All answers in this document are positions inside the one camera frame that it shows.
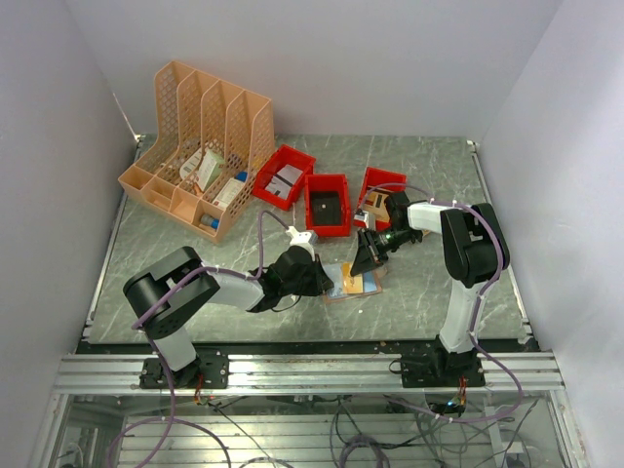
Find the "tan leather card holder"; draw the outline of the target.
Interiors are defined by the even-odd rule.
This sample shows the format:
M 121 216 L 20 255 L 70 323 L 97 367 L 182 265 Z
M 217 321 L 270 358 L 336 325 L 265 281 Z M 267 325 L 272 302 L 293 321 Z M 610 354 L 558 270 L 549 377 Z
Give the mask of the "tan leather card holder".
M 387 274 L 385 266 L 354 277 L 350 275 L 351 267 L 351 262 L 328 264 L 324 267 L 333 283 L 333 287 L 323 295 L 326 304 L 375 295 L 383 291 L 381 279 Z

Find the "gold striped card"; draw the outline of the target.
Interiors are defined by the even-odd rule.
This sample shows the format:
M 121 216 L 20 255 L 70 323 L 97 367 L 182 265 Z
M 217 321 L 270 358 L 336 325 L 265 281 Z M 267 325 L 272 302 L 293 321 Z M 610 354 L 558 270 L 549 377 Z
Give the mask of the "gold striped card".
M 386 191 L 373 191 L 365 201 L 364 211 L 369 214 L 369 221 L 376 230 L 385 229 L 389 225 L 390 215 L 386 209 Z

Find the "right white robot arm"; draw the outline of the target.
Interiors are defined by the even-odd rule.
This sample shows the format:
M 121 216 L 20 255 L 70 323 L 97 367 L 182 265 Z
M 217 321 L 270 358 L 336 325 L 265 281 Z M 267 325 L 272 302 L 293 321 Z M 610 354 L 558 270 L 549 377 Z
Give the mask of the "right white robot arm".
M 390 226 L 358 231 L 351 276 L 368 273 L 406 243 L 420 243 L 425 232 L 442 238 L 446 270 L 452 278 L 445 322 L 432 349 L 404 358 L 402 372 L 448 386 L 477 365 L 478 324 L 489 289 L 510 262 L 493 206 L 435 201 L 412 202 L 405 192 L 390 193 L 384 204 Z

